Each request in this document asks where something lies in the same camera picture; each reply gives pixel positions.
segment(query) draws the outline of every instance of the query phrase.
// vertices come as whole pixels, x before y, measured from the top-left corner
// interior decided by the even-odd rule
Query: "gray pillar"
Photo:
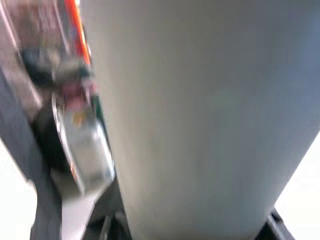
[[[82,4],[133,238],[252,239],[319,132],[319,6]]]

